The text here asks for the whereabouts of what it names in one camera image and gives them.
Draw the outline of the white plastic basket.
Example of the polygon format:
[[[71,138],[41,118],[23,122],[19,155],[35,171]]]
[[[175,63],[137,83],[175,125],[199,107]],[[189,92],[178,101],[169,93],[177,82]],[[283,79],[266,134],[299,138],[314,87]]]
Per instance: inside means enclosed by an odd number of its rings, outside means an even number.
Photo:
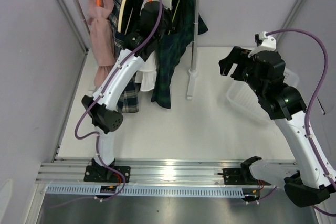
[[[261,108],[257,96],[248,84],[233,81],[226,92],[226,99],[232,109],[240,116],[258,124],[274,124],[269,115]]]

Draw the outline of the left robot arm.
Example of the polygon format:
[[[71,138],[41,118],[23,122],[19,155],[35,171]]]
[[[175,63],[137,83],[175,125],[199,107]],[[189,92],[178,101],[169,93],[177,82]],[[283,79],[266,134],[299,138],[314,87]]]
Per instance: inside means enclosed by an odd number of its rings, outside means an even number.
[[[81,100],[99,138],[90,168],[102,182],[114,176],[114,133],[123,122],[123,115],[117,111],[119,98],[150,54],[158,49],[170,25],[171,12],[164,5],[158,1],[147,2],[140,12],[137,29],[126,36],[117,62],[103,84],[92,96],[86,95]]]

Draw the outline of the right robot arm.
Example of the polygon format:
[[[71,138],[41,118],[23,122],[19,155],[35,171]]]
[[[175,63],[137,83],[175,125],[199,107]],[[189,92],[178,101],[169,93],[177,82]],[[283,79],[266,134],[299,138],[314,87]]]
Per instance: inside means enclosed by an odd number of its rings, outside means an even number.
[[[317,205],[335,192],[335,170],[328,167],[327,175],[319,164],[309,142],[305,125],[306,104],[300,92],[285,83],[285,62],[276,51],[261,51],[253,56],[250,50],[235,46],[227,57],[219,61],[220,73],[242,81],[252,89],[261,108],[281,130],[295,161],[297,170],[285,169],[260,157],[251,157],[241,164],[240,179],[251,184],[263,180],[283,189],[298,207]]]

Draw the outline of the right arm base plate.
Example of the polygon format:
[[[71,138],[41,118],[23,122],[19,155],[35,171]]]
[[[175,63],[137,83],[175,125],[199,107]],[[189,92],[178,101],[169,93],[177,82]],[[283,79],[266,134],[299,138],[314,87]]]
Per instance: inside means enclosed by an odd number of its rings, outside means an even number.
[[[225,185],[270,185],[270,183],[263,180],[256,180],[246,174],[242,174],[240,168],[223,168],[222,171],[217,174],[223,178]]]

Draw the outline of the dark green plaid skirt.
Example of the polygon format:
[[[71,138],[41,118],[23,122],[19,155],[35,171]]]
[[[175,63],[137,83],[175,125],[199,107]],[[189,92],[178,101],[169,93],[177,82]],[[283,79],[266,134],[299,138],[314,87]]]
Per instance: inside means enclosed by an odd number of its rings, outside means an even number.
[[[175,67],[193,40],[193,21],[194,0],[180,0],[173,27],[163,36],[157,50],[159,69],[151,101],[165,109],[171,108],[170,84]]]

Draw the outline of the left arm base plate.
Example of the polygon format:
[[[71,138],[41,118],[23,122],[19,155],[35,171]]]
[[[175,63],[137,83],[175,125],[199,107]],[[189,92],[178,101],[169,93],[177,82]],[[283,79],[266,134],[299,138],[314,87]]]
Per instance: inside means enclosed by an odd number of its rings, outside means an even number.
[[[130,166],[115,166],[115,170],[119,171],[126,180],[126,183],[130,180],[131,175],[131,167]],[[84,174],[83,180],[85,182],[93,182],[93,183],[118,183],[122,182],[122,178],[120,175],[112,172],[105,167],[96,168],[92,165],[86,167],[86,171]]]

